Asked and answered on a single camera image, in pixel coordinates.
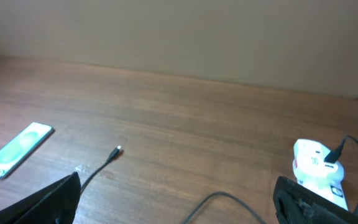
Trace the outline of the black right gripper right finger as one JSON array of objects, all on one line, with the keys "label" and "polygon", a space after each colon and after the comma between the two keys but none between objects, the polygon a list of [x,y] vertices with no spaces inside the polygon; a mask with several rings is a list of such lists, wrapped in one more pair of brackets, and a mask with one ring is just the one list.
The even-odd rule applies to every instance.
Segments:
[{"label": "black right gripper right finger", "polygon": [[358,224],[358,216],[280,176],[273,192],[280,224]]}]

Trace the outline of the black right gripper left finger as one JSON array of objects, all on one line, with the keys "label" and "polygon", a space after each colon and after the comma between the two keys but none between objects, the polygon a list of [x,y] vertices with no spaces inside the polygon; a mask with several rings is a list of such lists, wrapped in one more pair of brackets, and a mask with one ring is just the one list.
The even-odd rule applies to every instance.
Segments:
[{"label": "black right gripper left finger", "polygon": [[77,172],[0,211],[0,224],[72,224],[80,201]]}]

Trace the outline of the light blue Galaxy smartphone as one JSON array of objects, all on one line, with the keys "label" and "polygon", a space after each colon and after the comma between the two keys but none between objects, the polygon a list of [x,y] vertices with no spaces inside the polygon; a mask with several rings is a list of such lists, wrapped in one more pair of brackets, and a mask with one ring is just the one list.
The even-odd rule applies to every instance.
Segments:
[{"label": "light blue Galaxy smartphone", "polygon": [[0,179],[6,178],[53,131],[54,129],[49,125],[33,122],[1,148]]}]

